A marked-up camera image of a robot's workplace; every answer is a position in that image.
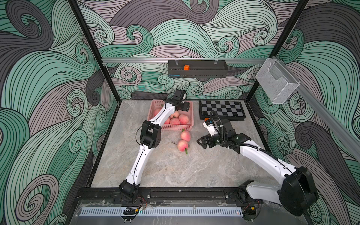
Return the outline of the peach with leaf front-left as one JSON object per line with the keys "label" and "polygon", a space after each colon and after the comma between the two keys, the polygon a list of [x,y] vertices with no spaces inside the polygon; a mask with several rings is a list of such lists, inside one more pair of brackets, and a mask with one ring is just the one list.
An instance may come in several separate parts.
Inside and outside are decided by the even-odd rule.
{"label": "peach with leaf front-left", "polygon": [[155,117],[161,110],[162,110],[162,108],[160,108],[160,107],[156,108],[153,112],[153,117]]}

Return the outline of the peach basket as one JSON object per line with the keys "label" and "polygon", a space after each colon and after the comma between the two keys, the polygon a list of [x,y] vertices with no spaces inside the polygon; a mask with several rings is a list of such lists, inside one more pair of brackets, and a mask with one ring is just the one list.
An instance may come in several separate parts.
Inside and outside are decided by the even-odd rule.
{"label": "peach basket", "polygon": [[181,139],[189,142],[191,140],[190,132],[183,129],[182,132],[181,132]]}

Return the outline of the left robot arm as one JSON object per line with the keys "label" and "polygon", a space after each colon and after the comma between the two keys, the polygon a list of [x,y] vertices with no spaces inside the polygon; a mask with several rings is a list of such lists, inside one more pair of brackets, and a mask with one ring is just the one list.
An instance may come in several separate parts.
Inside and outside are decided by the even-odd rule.
{"label": "left robot arm", "polygon": [[190,102],[179,100],[166,100],[163,107],[149,121],[145,120],[141,126],[140,147],[137,158],[127,175],[126,179],[119,185],[120,194],[129,202],[137,200],[141,177],[147,161],[161,141],[161,127],[165,121],[176,111],[190,110]]}

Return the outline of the peach front bottom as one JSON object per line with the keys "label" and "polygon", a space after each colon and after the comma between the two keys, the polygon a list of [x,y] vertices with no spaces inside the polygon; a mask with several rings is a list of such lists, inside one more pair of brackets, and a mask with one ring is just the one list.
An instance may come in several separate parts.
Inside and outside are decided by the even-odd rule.
{"label": "peach front bottom", "polygon": [[171,123],[171,118],[169,117],[164,124],[170,124]]}

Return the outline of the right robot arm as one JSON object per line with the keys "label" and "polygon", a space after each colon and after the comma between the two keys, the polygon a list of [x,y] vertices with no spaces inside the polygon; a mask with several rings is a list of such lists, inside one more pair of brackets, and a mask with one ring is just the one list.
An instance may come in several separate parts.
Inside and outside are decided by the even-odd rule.
{"label": "right robot arm", "polygon": [[247,180],[239,186],[237,194],[242,203],[265,200],[282,205],[294,216],[301,216],[319,199],[312,173],[307,168],[293,166],[262,149],[249,136],[237,134],[229,120],[207,119],[203,126],[209,132],[197,140],[203,149],[221,146],[233,150],[256,163],[278,183]]}

